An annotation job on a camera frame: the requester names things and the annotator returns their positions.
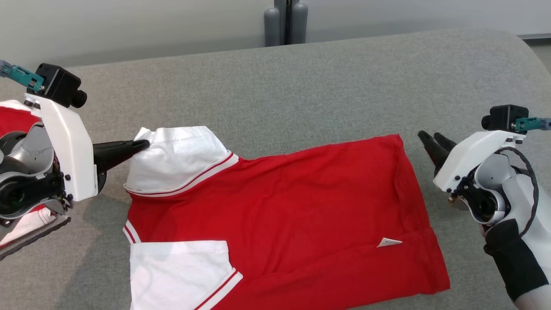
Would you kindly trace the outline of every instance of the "teal connector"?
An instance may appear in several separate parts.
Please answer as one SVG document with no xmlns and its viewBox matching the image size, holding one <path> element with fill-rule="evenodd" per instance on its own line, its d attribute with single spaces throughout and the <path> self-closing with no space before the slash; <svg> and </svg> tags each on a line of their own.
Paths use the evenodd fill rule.
<svg viewBox="0 0 551 310">
<path fill-rule="evenodd" d="M 540 119 L 539 117 L 523 117 L 515 122 L 516 131 L 529 130 L 551 130 L 551 119 Z"/>
<path fill-rule="evenodd" d="M 12 66 L 9 63 L 0 60 L 0 77 L 10 78 L 17 83 L 38 93 L 43 90 L 44 78 L 36 73 L 32 73 L 25 68 Z"/>
</svg>

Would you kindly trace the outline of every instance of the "red fabric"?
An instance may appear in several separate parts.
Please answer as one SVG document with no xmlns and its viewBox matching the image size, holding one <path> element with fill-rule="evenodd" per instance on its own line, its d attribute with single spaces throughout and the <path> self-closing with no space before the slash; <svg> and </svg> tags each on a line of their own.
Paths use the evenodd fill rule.
<svg viewBox="0 0 551 310">
<path fill-rule="evenodd" d="M 30 112 L 0 106 L 0 137 L 12 131 L 29 132 L 33 124 L 39 121 Z"/>
<path fill-rule="evenodd" d="M 240 159 L 184 193 L 132 199 L 142 242 L 227 241 L 244 278 L 216 310 L 345 309 L 450 287 L 397 135 Z M 403 243 L 377 248 L 383 237 Z"/>
</svg>

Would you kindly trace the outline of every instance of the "gray fabric surface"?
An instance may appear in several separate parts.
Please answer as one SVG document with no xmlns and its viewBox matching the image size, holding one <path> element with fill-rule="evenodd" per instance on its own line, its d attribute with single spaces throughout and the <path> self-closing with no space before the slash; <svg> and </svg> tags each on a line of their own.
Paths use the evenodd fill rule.
<svg viewBox="0 0 551 310">
<path fill-rule="evenodd" d="M 11 241 L 5 247 L 2 247 L 0 249 L 0 260 L 4 259 L 5 257 L 11 254 L 16 253 L 22 247 L 26 247 L 27 245 L 36 242 L 38 239 L 48 236 L 51 232 L 60 229 L 61 227 L 67 225 L 70 222 L 71 222 L 70 217 L 63 217 L 63 216 L 60 216 L 59 214 L 56 214 L 55 219 L 50 223 L 38 229 L 35 229 L 27 233 L 26 235 Z M 10 228 L 13 229 L 16 226 L 17 226 L 17 223 L 16 224 L 12 223 Z"/>
<path fill-rule="evenodd" d="M 551 78 L 513 35 L 451 30 L 74 68 L 88 92 L 80 115 L 94 142 L 141 126 L 207 125 L 242 157 L 401 134 L 451 279 L 451 289 L 361 309 L 514 309 L 467 212 L 447 206 L 417 131 L 460 141 L 493 105 L 551 116 Z M 3 79 L 0 96 L 21 99 Z M 521 147 L 549 190 L 547 132 Z M 127 309 L 129 246 L 121 228 L 128 166 L 79 203 L 73 221 L 0 263 L 2 309 Z"/>
</svg>

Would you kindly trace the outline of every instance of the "white tag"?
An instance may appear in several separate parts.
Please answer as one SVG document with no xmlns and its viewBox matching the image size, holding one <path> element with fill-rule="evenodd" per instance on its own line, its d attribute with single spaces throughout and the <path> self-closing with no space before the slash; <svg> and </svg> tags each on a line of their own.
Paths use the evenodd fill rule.
<svg viewBox="0 0 551 310">
<path fill-rule="evenodd" d="M 402 243 L 402 242 L 399 241 L 399 240 L 383 238 L 383 239 L 381 240 L 381 243 L 379 243 L 379 245 L 377 245 L 377 247 L 378 247 L 378 248 L 380 248 L 380 247 L 388 247 L 389 245 L 395 245 L 395 244 L 400 244 L 400 243 Z"/>
</svg>

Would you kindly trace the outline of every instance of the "gray cylinder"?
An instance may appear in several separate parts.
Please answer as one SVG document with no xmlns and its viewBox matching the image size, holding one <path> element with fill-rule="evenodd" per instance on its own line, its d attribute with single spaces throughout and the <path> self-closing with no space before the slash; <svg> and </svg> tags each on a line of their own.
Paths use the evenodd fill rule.
<svg viewBox="0 0 551 310">
<path fill-rule="evenodd" d="M 264 11 L 264 45 L 277 46 L 279 43 L 279 10 L 269 8 Z"/>
<path fill-rule="evenodd" d="M 308 6 L 305 3 L 295 4 L 291 21 L 291 44 L 306 43 L 307 19 Z"/>
<path fill-rule="evenodd" d="M 285 17 L 287 0 L 274 0 L 274 7 L 279 10 L 279 44 L 285 45 Z"/>
</svg>

